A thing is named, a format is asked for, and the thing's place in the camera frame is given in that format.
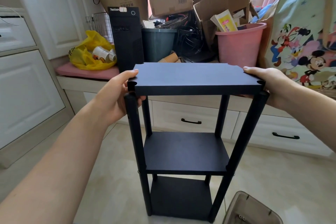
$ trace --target mickey mouse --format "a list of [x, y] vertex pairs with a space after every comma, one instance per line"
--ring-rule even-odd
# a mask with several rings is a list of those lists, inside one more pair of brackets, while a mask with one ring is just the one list
[[309, 69], [305, 71], [305, 74], [300, 77], [300, 83], [302, 86], [305, 86], [305, 83], [308, 83], [309, 86], [312, 84], [310, 83], [314, 79], [314, 74], [320, 72], [326, 65], [326, 61], [322, 56], [324, 55], [324, 51], [317, 50], [312, 52], [312, 58], [308, 59], [308, 57], [303, 56], [299, 59], [298, 64], [303, 66], [306, 65]]

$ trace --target hand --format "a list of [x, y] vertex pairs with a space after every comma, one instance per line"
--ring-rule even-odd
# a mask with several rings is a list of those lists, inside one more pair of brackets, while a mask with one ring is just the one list
[[243, 70], [266, 81], [265, 90], [270, 93], [267, 104], [281, 110], [286, 106], [289, 92], [299, 86], [276, 68], [244, 67]]
[[[100, 112], [99, 119], [107, 123], [107, 126], [126, 115], [124, 95], [128, 92], [127, 80], [138, 73], [137, 69], [122, 72], [109, 80], [92, 100], [93, 112]], [[138, 106], [141, 106], [142, 100], [145, 99], [146, 96], [139, 97]]]

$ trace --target white cable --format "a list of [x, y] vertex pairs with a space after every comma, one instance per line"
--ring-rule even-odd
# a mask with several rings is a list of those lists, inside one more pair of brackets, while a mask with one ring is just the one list
[[[12, 10], [12, 11], [15, 12], [21, 19], [23, 19], [23, 18], [21, 17], [21, 15], [20, 15], [17, 11], [15, 11], [15, 10], [13, 10], [13, 9], [11, 9], [11, 8], [9, 8], [9, 7], [7, 7], [7, 6], [5, 6], [5, 5], [0, 5], [0, 6], [5, 7], [5, 8], [8, 8], [9, 10]], [[0, 19], [1, 19], [2, 21], [6, 22], [7, 24], [10, 24], [10, 25], [13, 25], [13, 26], [19, 26], [19, 25], [17, 25], [17, 24], [13, 24], [13, 23], [10, 23], [10, 22], [8, 22], [8, 21], [5, 21], [5, 20], [4, 20], [3, 18], [1, 18], [1, 17], [0, 17]]]

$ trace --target wire basket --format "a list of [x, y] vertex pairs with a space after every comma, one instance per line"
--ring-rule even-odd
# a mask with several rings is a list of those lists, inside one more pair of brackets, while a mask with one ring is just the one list
[[91, 30], [97, 31], [107, 41], [114, 44], [110, 18], [107, 13], [102, 12], [92, 14], [92, 18], [87, 17], [87, 22], [89, 23]]

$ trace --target middle shelf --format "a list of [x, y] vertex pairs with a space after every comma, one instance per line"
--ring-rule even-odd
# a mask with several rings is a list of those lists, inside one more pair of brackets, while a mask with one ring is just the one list
[[144, 152], [148, 174], [224, 175], [229, 162], [214, 133], [153, 132]]

